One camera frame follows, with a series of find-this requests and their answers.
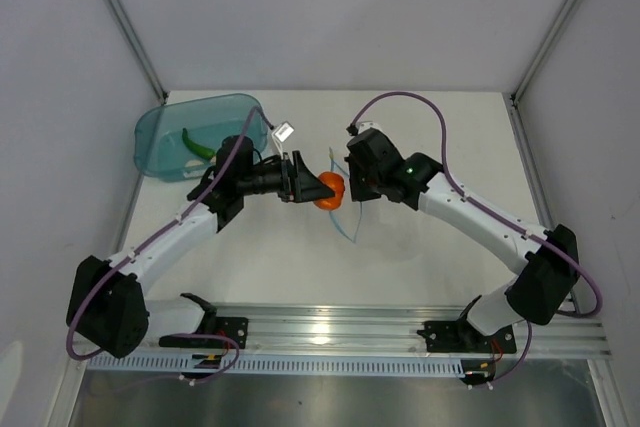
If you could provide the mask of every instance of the transparent bin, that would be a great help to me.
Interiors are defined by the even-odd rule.
[[[156,107],[136,124],[133,161],[144,175],[165,182],[200,177],[211,164],[187,149],[182,129],[188,129],[193,141],[217,151],[223,139],[240,133],[256,105],[260,103],[250,95],[231,94]],[[264,151],[267,128],[260,115],[251,119],[247,136],[259,152]]]

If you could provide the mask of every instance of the orange object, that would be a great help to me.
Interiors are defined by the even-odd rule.
[[[335,195],[328,199],[314,200],[313,203],[322,210],[336,210],[342,204],[342,197],[344,197],[344,179],[335,172],[323,172],[318,179],[333,190]]]

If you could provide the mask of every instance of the white table surface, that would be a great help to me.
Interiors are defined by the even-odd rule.
[[[175,91],[169,103],[223,93],[228,92]],[[274,124],[291,122],[296,131],[286,150],[300,150],[318,175],[329,170],[329,146],[344,157],[346,126],[379,92],[245,93],[260,101]],[[423,94],[445,115],[449,163],[456,177],[507,211],[535,221],[502,95]],[[420,151],[440,160],[439,124],[421,103],[385,99],[362,120],[379,123],[404,156]],[[126,246],[140,243],[171,219],[196,183],[145,178]],[[438,219],[386,200],[363,205],[354,245],[313,204],[284,204],[275,195],[246,198],[244,210],[210,242],[185,255],[149,298],[192,292],[214,303],[461,306],[512,278],[490,252]],[[348,201],[348,192],[336,215],[353,232],[358,204]]]

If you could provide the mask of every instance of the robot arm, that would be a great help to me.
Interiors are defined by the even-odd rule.
[[[217,165],[231,156],[237,137],[225,139],[217,153]],[[84,307],[76,331],[120,358],[145,339],[161,339],[181,332],[216,332],[215,308],[192,294],[174,301],[148,301],[153,284],[186,252],[220,232],[243,209],[246,195],[276,193],[283,202],[303,203],[327,199],[335,192],[305,166],[300,152],[286,153],[254,164],[253,143],[244,138],[225,175],[206,194],[213,182],[211,167],[188,195],[187,204],[175,219],[144,245],[118,252],[103,261],[90,256],[76,271],[67,311],[71,326],[77,312],[99,282],[106,283]],[[190,209],[189,215],[183,215]],[[179,343],[175,338],[174,345]]]
[[[505,326],[522,319],[545,325],[569,294],[578,274],[559,256],[529,236],[546,239],[577,260],[575,235],[559,225],[553,232],[536,224],[522,222],[485,200],[502,217],[525,229],[520,236],[503,223],[467,202],[476,195],[460,196],[449,183],[443,166],[434,159],[415,153],[403,158],[393,143],[378,129],[362,130],[347,144],[346,161],[350,170],[351,195],[354,201],[387,197],[414,210],[433,215],[493,252],[517,275],[496,291],[474,299],[457,321],[457,339],[467,351]]]

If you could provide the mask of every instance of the white wall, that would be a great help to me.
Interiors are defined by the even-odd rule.
[[[102,0],[0,0],[0,356],[24,344],[2,425],[45,420],[75,268],[114,243],[153,103]]]
[[[562,0],[123,0],[165,87],[512,92]]]
[[[638,0],[585,0],[522,107],[552,211],[576,230],[602,287],[618,379],[638,420],[639,35]]]

